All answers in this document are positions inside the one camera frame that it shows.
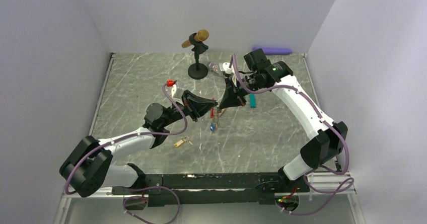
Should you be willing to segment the red handled key holder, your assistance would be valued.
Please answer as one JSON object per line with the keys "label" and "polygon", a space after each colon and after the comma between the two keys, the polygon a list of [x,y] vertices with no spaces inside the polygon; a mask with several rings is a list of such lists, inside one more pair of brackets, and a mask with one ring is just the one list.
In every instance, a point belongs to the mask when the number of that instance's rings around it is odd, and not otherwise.
{"label": "red handled key holder", "polygon": [[210,118],[211,118],[211,124],[213,123],[216,127],[215,132],[217,131],[219,124],[220,124],[220,116],[219,116],[219,107],[214,107],[210,110]]}

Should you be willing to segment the yellow key tag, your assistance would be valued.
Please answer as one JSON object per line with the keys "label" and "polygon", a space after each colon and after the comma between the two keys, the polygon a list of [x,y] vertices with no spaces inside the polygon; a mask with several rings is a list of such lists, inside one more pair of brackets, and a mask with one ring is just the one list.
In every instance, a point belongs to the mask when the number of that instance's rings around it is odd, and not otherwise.
{"label": "yellow key tag", "polygon": [[180,147],[181,145],[183,145],[186,142],[185,139],[180,139],[177,142],[174,143],[174,147]]}

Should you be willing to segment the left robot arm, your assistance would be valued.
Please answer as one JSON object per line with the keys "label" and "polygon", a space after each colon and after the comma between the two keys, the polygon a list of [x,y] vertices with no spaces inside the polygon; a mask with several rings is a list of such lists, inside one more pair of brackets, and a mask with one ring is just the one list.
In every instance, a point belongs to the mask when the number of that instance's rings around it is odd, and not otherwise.
{"label": "left robot arm", "polygon": [[89,135],[78,143],[59,169],[66,180],[64,192],[88,197],[104,187],[125,187],[133,194],[140,193],[145,186],[145,174],[134,164],[114,166],[113,163],[138,151],[151,150],[160,146],[172,133],[167,126],[183,120],[182,134],[188,127],[187,117],[194,122],[217,106],[217,101],[202,98],[185,90],[182,102],[176,102],[167,94],[170,107],[152,103],[147,107],[144,125],[120,136],[96,139]]}

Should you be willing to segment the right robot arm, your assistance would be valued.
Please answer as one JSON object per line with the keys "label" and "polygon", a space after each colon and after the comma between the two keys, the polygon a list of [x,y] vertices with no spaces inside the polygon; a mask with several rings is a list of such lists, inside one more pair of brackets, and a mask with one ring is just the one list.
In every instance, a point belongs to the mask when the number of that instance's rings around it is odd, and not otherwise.
{"label": "right robot arm", "polygon": [[291,110],[310,139],[293,160],[279,169],[279,188],[291,191],[302,176],[341,153],[345,154],[345,164],[340,174],[346,173],[349,164],[346,124],[334,121],[312,101],[285,62],[271,63],[262,49],[246,54],[244,59],[250,70],[245,77],[241,77],[234,55],[230,62],[219,65],[226,83],[219,108],[244,106],[247,95],[272,92]]}

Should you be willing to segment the small wooden block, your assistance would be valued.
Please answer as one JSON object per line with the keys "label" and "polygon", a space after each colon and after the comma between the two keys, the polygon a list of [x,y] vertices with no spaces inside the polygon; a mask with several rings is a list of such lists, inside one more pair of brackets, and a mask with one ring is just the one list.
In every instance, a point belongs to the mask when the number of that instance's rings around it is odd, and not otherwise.
{"label": "small wooden block", "polygon": [[219,110],[219,116],[222,116],[225,113],[226,109],[220,109]]}

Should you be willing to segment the teal block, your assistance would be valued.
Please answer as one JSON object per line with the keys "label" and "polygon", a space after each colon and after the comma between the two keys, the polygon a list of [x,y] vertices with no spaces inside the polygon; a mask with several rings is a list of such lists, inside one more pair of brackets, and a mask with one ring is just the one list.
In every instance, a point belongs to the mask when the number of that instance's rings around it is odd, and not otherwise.
{"label": "teal block", "polygon": [[257,107],[256,97],[254,94],[249,95],[249,105],[250,105],[250,108],[256,108]]}

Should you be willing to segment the black microphone stand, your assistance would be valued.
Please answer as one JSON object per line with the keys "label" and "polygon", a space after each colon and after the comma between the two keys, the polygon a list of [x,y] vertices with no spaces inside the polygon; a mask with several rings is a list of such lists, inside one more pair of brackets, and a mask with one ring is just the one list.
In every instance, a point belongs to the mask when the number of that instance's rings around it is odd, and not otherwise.
{"label": "black microphone stand", "polygon": [[200,80],[207,76],[208,69],[199,62],[201,54],[205,53],[209,47],[204,42],[193,43],[192,51],[194,52],[195,63],[188,68],[188,75],[194,80]]}

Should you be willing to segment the glitter silver microphone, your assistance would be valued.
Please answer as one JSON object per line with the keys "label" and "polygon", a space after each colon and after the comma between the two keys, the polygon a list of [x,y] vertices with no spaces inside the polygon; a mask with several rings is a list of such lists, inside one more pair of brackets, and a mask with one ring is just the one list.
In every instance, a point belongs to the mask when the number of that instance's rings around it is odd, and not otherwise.
{"label": "glitter silver microphone", "polygon": [[223,72],[221,71],[220,66],[217,63],[211,61],[211,62],[208,62],[206,66],[207,66],[207,69],[212,73],[218,76],[223,76]]}

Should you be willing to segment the purple microphone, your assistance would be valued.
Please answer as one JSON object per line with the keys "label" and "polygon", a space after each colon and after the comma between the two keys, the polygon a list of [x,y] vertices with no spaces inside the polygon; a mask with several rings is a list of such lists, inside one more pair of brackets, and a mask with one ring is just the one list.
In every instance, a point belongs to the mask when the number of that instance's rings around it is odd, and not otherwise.
{"label": "purple microphone", "polygon": [[262,49],[264,54],[266,55],[289,55],[292,54],[292,50],[290,48],[277,48],[277,47],[261,47],[261,46],[253,46],[252,50]]}

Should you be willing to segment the gold microphone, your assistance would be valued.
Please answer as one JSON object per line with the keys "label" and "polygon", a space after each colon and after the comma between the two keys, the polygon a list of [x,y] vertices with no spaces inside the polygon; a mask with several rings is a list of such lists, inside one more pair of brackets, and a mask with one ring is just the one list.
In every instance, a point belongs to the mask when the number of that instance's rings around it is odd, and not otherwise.
{"label": "gold microphone", "polygon": [[193,45],[194,42],[199,43],[205,41],[209,37],[208,30],[202,29],[196,33],[193,33],[189,36],[187,40],[185,40],[182,44],[182,48],[187,48]]}

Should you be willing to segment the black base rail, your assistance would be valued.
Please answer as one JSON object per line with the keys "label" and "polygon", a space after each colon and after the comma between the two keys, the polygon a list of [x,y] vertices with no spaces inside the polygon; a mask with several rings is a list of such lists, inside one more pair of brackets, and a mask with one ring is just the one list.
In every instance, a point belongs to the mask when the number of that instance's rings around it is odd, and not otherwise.
{"label": "black base rail", "polygon": [[274,204],[275,199],[296,193],[308,193],[309,187],[299,179],[295,184],[285,184],[277,172],[215,173],[215,174],[147,174],[144,184],[129,189],[112,188],[113,195],[140,195],[148,187],[149,207],[175,204],[246,203]]}

